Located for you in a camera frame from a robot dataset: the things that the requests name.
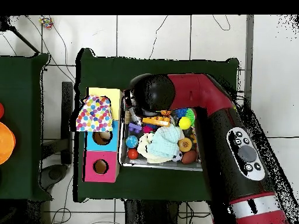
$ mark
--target metal tray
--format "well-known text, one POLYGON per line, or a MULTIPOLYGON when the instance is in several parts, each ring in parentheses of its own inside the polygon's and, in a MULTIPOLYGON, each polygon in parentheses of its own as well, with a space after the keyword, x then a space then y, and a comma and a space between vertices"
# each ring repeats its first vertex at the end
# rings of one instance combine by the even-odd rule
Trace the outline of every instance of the metal tray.
MULTIPOLYGON (((122 104, 122 112, 124 113, 127 108, 126 104, 122 104)), ((183 164, 180 162, 168 161, 164 163, 147 163, 147 159, 141 154, 138 155, 137 159, 131 160, 127 157, 128 147, 126 145, 126 138, 130 135, 128 130, 128 125, 124 123, 124 118, 121 118, 120 123, 120 139, 119 139, 119 163, 122 166, 134 166, 134 167, 147 167, 147 168, 156 168, 156 169, 173 169, 173 170, 192 170, 192 171, 202 171, 200 160, 193 162, 191 164, 183 164)), ((134 135, 139 139, 143 133, 140 132, 134 135)))

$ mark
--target polka dot fabric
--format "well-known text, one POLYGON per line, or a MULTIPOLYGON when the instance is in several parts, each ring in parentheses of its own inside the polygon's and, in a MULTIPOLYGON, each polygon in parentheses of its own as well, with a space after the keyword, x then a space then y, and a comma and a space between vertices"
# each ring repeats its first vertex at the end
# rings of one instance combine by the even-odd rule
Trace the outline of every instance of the polka dot fabric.
POLYGON ((112 131, 112 113, 110 100, 105 96, 90 95, 77 119, 77 131, 112 131))

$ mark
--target green mat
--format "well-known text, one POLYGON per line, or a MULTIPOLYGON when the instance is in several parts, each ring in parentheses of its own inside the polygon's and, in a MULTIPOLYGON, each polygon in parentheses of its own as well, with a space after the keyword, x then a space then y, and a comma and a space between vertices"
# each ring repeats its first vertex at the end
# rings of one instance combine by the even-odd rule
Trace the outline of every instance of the green mat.
MULTIPOLYGON (((170 61, 131 58, 95 57, 93 52, 82 49, 76 60, 76 108, 78 99, 85 97, 87 87, 128 88, 135 76, 151 74, 206 73, 222 83, 237 87, 238 60, 216 61, 170 61)), ((178 171, 141 167, 121 167, 115 183, 93 183, 82 181, 84 134, 77 132, 79 157, 74 159, 75 179, 74 199, 85 198, 128 198, 144 200, 207 201, 210 196, 200 171, 178 171)))
POLYGON ((41 69, 48 54, 0 56, 0 119, 16 137, 11 157, 0 165, 0 198, 51 200, 39 186, 41 158, 41 69))

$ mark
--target shape sorter box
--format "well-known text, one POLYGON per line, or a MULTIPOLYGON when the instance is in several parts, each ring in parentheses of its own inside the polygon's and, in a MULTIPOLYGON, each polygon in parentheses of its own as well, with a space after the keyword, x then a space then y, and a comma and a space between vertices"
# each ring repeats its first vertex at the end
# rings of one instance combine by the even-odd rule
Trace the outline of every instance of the shape sorter box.
POLYGON ((123 92, 120 89, 106 89, 103 87, 88 87, 88 95, 106 96, 111 102, 111 112, 113 120, 120 120, 121 100, 123 92))
POLYGON ((87 132, 87 146, 86 150, 88 151, 117 151, 119 148, 119 129, 120 124, 119 121, 112 121, 112 139, 110 142, 106 145, 99 145, 97 144, 93 138, 92 135, 94 132, 88 131, 87 132))
POLYGON ((84 182, 114 183, 119 174, 119 162, 117 152, 114 151, 86 151, 84 182), (104 160, 107 164, 106 173, 95 172, 94 164, 98 160, 104 160))

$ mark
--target red ball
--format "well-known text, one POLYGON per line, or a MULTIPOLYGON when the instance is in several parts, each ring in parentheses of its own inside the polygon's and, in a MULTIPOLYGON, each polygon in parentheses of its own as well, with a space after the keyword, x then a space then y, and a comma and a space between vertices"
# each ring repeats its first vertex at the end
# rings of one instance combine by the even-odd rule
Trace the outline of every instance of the red ball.
POLYGON ((3 105, 0 103, 0 118, 2 118, 4 115, 4 107, 3 105))
POLYGON ((137 152, 137 150, 136 149, 129 149, 128 150, 128 157, 130 158, 130 159, 136 159, 137 157, 138 157, 138 152, 137 152))

